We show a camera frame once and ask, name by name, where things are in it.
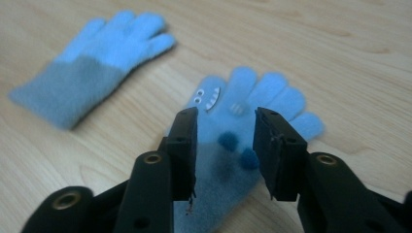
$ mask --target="wood grain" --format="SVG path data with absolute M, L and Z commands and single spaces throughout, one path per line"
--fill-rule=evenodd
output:
M 12 104 L 92 17 L 165 16 L 179 45 L 133 72 L 72 131 Z M 402 201 L 412 189 L 412 2 L 408 0 L 53 1 L 0 3 L 0 232 L 18 232 L 50 193 L 100 193 L 156 148 L 199 81 L 248 65 L 303 91 L 326 133 L 310 151 L 344 159 L 366 185 Z M 295 203 L 260 183 L 219 232 L 301 232 Z

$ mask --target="screw hole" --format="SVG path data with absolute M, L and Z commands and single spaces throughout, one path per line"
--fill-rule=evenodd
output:
M 376 232 L 385 232 L 384 226 L 376 220 L 367 219 L 364 223 L 367 225 L 367 227 Z
M 81 197 L 82 195 L 78 191 L 66 192 L 53 201 L 52 207 L 59 211 L 68 209 L 76 205 L 81 200 Z
M 325 165 L 331 166 L 331 165 L 337 164 L 336 159 L 334 159 L 333 157 L 329 155 L 322 154 L 322 155 L 317 156 L 316 158 L 318 159 L 318 161 L 320 161 L 321 163 Z
M 151 225 L 151 220 L 147 217 L 139 217 L 134 221 L 134 228 L 144 229 L 148 228 Z
M 161 161 L 161 157 L 157 154 L 151 154 L 147 157 L 145 157 L 145 163 L 148 164 L 155 164 Z

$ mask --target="blue pom-pom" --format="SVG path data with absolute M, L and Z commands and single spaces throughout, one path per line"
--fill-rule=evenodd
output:
M 219 136 L 218 143 L 226 150 L 234 152 L 239 144 L 239 139 L 232 132 L 224 132 Z
M 256 169 L 259 165 L 257 154 L 252 149 L 245 149 L 240 155 L 240 165 L 244 169 Z

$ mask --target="metal bolt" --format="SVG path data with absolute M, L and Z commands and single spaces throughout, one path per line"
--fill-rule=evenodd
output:
M 155 164 L 161 161 L 161 156 L 157 154 L 151 154 L 145 157 L 145 163 Z
M 337 164 L 337 161 L 335 158 L 329 155 L 326 155 L 326 154 L 318 155 L 316 158 L 318 159 L 318 161 L 328 166 L 333 166 Z
M 63 195 L 57 197 L 52 202 L 52 207 L 56 210 L 65 210 L 76 205 L 82 199 L 79 191 L 68 191 Z

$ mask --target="light blue glove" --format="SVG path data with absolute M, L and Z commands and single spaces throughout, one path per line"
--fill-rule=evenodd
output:
M 205 78 L 192 95 L 187 108 L 198 113 L 196 199 L 191 213 L 187 202 L 175 202 L 175 232 L 210 232 L 256 185 L 260 173 L 252 150 L 255 110 L 274 110 L 290 122 L 305 139 L 324 131 L 322 121 L 303 112 L 305 99 L 288 86 L 279 73 L 266 73 L 260 81 L 255 71 L 238 67 L 226 82 Z
M 121 11 L 89 21 L 61 55 L 30 82 L 10 92 L 15 103 L 54 126 L 70 129 L 142 62 L 169 50 L 162 16 Z

